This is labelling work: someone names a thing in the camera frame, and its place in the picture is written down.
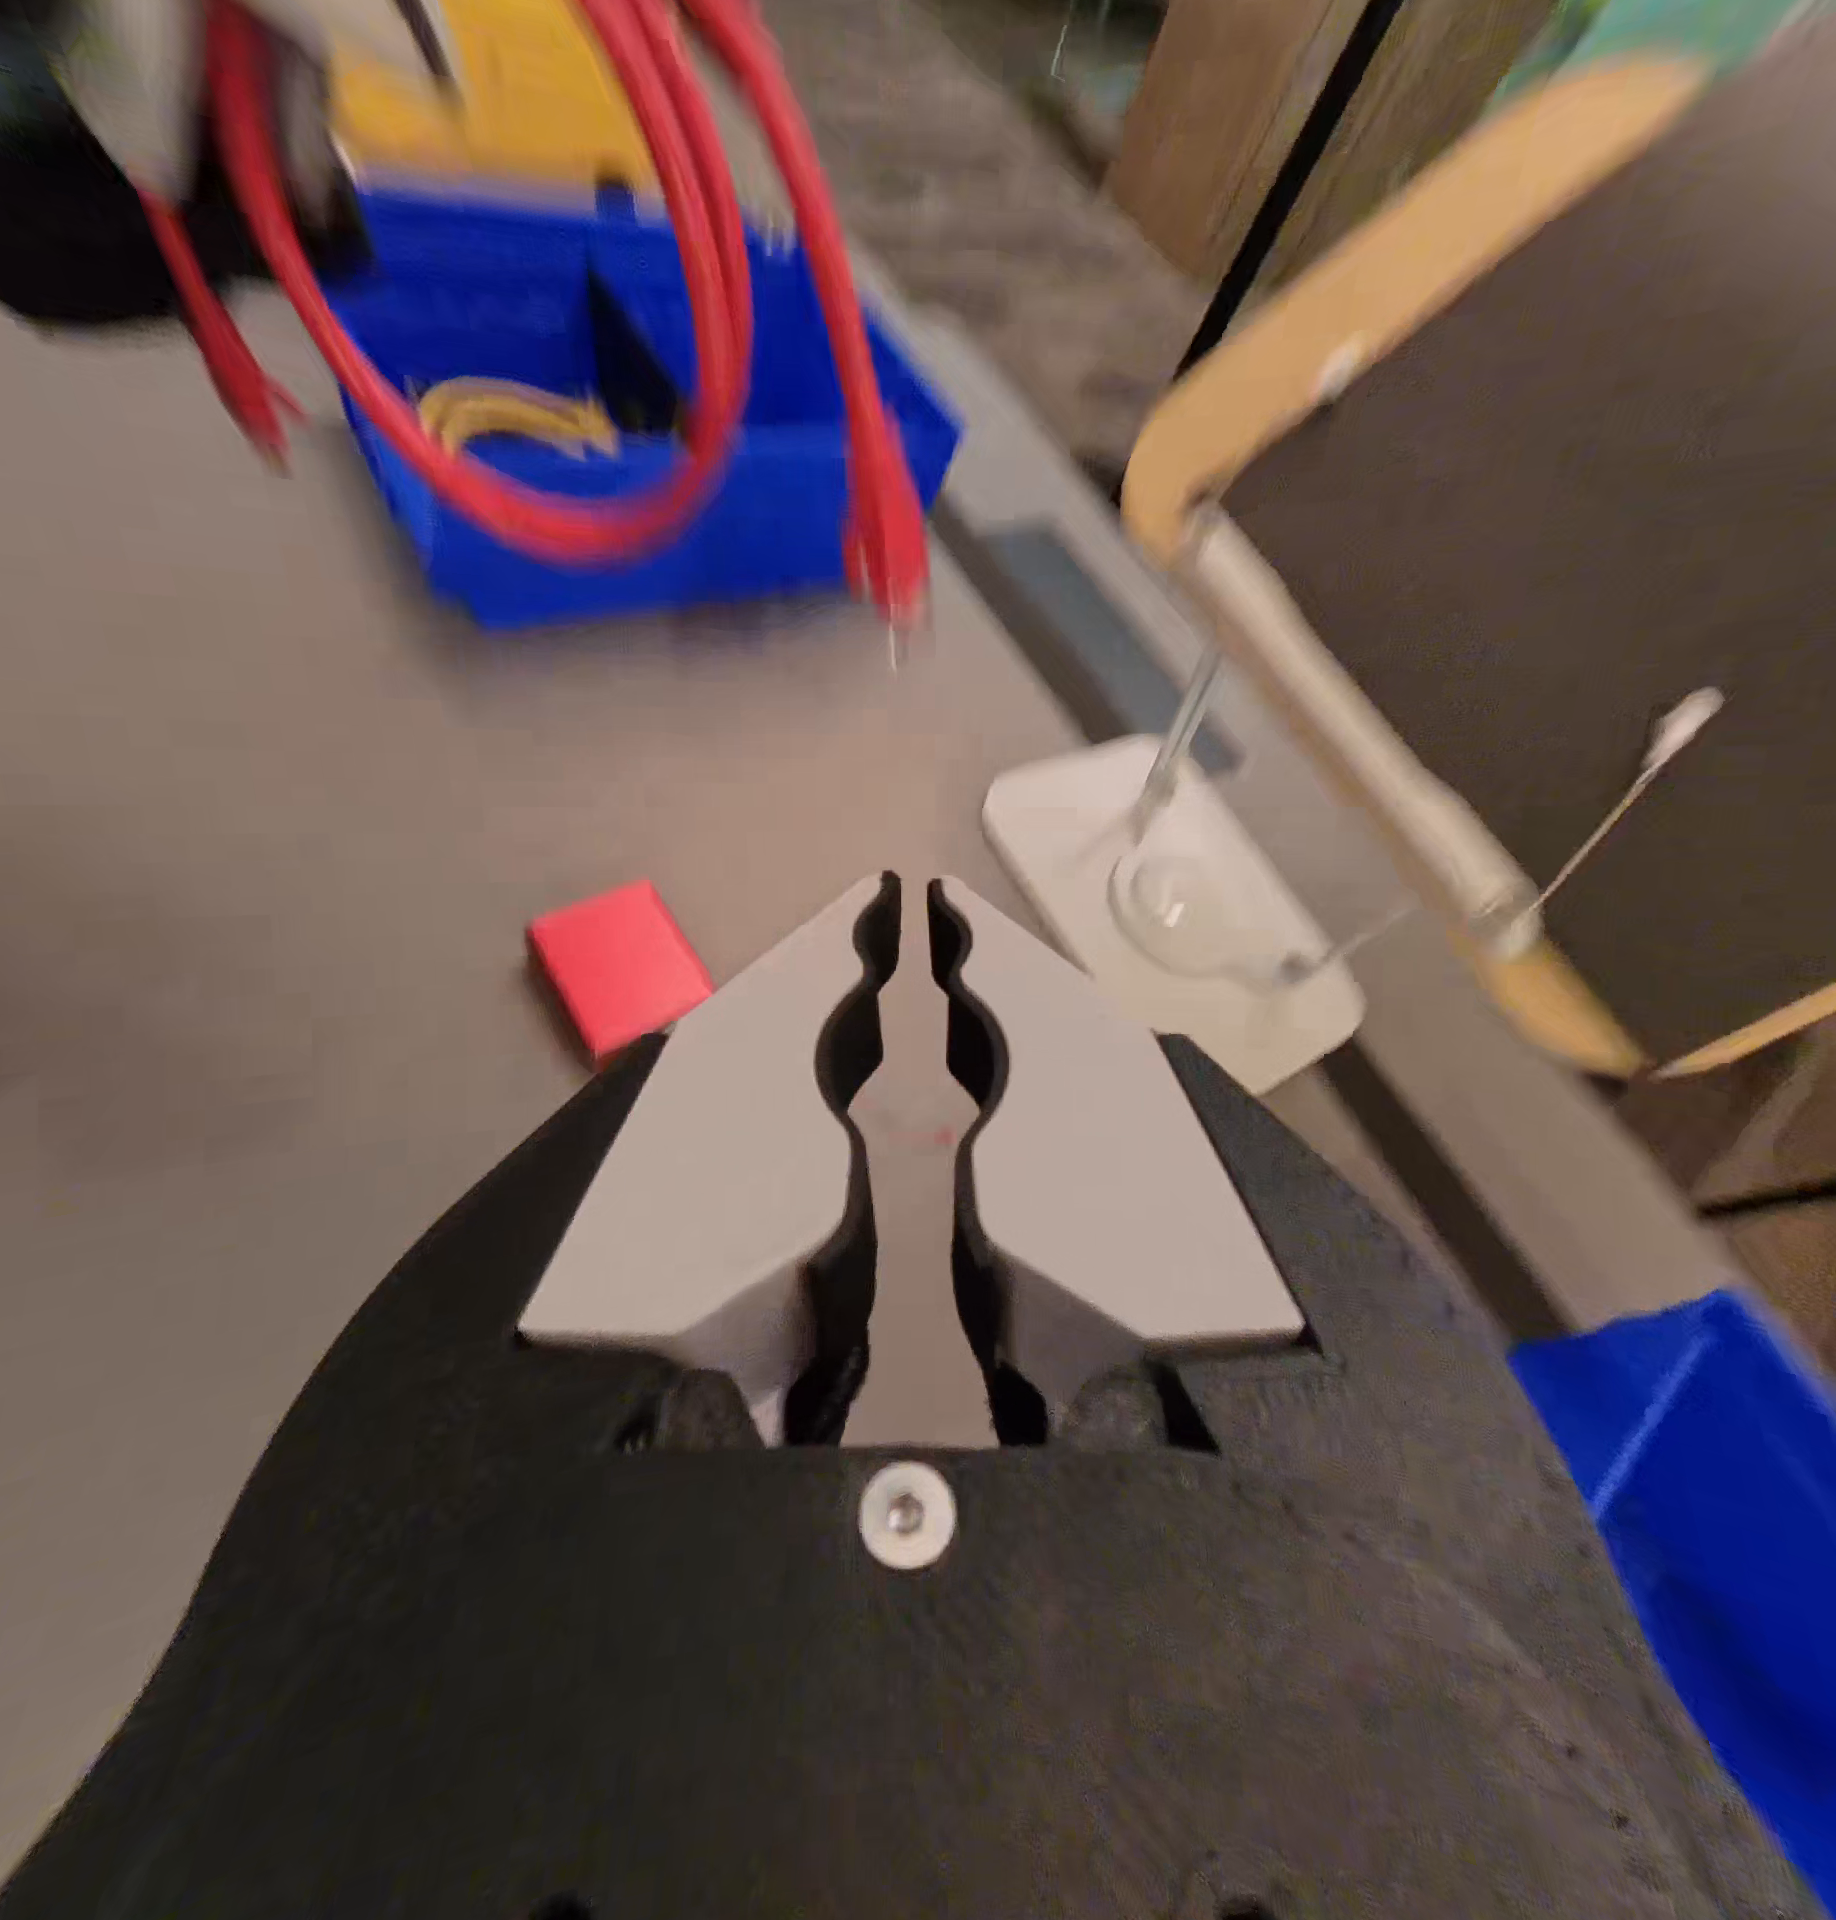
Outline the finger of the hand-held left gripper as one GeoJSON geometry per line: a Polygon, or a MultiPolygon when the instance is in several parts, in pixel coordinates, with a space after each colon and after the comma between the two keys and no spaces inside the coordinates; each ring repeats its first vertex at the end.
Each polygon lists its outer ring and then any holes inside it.
{"type": "Polygon", "coordinates": [[[184,200],[200,158],[203,4],[79,4],[64,98],[117,173],[184,200]]]}

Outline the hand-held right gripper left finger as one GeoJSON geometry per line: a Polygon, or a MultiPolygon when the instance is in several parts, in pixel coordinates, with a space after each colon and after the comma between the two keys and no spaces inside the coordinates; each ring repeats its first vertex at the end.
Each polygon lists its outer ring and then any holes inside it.
{"type": "Polygon", "coordinates": [[[662,1040],[518,1334],[730,1379],[768,1442],[839,1442],[878,1231],[851,1119],[881,1065],[903,890],[863,877],[662,1040]]]}

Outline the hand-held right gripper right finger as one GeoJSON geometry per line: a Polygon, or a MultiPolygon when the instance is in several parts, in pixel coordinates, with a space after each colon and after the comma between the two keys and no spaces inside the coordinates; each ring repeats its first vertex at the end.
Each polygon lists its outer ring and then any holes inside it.
{"type": "Polygon", "coordinates": [[[1305,1348],[1305,1311],[1158,1035],[954,877],[925,890],[954,1157],[950,1285],[1005,1448],[1044,1445],[1103,1379],[1305,1348]]]}

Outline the blue plastic bin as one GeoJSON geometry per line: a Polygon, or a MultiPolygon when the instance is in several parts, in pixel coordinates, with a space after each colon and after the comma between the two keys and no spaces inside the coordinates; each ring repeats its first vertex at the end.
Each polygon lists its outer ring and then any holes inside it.
{"type": "Polygon", "coordinates": [[[1836,1917],[1836,1387],[1735,1290],[1510,1364],[1678,1698],[1836,1917]]]}
{"type": "MultiPolygon", "coordinates": [[[[371,266],[330,283],[330,305],[407,398],[452,378],[493,378],[594,398],[585,268],[695,389],[691,305],[679,247],[630,192],[592,207],[398,188],[358,189],[371,266]]],[[[499,546],[442,505],[344,398],[356,445],[428,589],[487,631],[589,624],[638,612],[815,599],[847,582],[847,423],[809,268],[798,242],[748,231],[753,372],[748,413],[709,509],[662,553],[560,566],[499,546]]],[[[594,503],[664,477],[673,441],[619,438],[617,454],[527,441],[475,443],[527,491],[594,503]]]]}

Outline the person's left hand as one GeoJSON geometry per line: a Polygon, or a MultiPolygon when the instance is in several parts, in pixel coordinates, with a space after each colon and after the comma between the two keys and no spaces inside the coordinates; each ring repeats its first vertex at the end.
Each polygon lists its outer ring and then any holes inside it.
{"type": "MultiPolygon", "coordinates": [[[[0,305],[41,328],[130,328],[182,314],[136,189],[64,98],[69,4],[0,4],[0,305]]],[[[178,200],[214,294],[272,281],[238,210],[207,103],[190,120],[178,200]]],[[[324,278],[371,266],[350,176],[324,120],[288,178],[294,226],[324,278]]]]}

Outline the small red block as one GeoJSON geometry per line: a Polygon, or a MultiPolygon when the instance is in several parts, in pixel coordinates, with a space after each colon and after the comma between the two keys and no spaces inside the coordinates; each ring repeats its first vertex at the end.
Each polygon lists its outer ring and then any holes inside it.
{"type": "Polygon", "coordinates": [[[647,878],[539,914],[524,940],[550,1003],[592,1065],[668,1033],[713,994],[705,960],[647,878]]]}

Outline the yellow plastic bin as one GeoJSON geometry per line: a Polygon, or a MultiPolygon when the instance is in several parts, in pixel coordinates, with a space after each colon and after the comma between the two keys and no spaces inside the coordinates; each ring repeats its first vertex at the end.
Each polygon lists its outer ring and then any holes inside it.
{"type": "Polygon", "coordinates": [[[358,176],[659,192],[613,69],[566,4],[447,4],[457,94],[339,49],[333,133],[358,176]]]}

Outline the black bin divider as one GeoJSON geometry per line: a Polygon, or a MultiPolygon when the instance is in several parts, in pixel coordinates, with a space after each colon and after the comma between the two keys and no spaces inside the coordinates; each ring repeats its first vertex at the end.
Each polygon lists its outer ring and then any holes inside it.
{"type": "Polygon", "coordinates": [[[673,441],[686,401],[662,354],[594,268],[585,268],[585,314],[594,363],[594,398],[619,438],[673,441]]]}

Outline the tan board with black panel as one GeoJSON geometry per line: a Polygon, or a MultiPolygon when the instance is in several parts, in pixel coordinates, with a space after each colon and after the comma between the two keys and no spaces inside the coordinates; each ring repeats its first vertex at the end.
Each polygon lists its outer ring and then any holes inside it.
{"type": "Polygon", "coordinates": [[[1836,1015],[1836,4],[1587,4],[1165,393],[1131,536],[1590,1071],[1836,1015]]]}

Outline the black floor lamp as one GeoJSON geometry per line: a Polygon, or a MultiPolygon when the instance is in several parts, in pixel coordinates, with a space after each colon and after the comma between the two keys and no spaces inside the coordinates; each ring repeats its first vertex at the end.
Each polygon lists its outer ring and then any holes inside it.
{"type": "Polygon", "coordinates": [[[1243,299],[1256,290],[1273,248],[1277,247],[1305,185],[1342,126],[1347,110],[1358,98],[1358,86],[1366,84],[1366,76],[1404,10],[1407,4],[1366,4],[1355,25],[1342,37],[1341,54],[1304,120],[1304,129],[1289,140],[1277,178],[1267,189],[1231,266],[1219,278],[1219,287],[1213,290],[1213,299],[1205,304],[1197,330],[1171,372],[1174,382],[1185,380],[1223,344],[1243,299]]]}

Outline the large cardboard box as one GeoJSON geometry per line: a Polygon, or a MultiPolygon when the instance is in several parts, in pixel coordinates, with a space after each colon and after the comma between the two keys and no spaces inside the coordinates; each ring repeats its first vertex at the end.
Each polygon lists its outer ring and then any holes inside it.
{"type": "Polygon", "coordinates": [[[1107,198],[1180,275],[1213,290],[1259,228],[1322,94],[1322,138],[1261,287],[1314,262],[1458,140],[1553,4],[1171,4],[1107,167],[1107,198]]]}

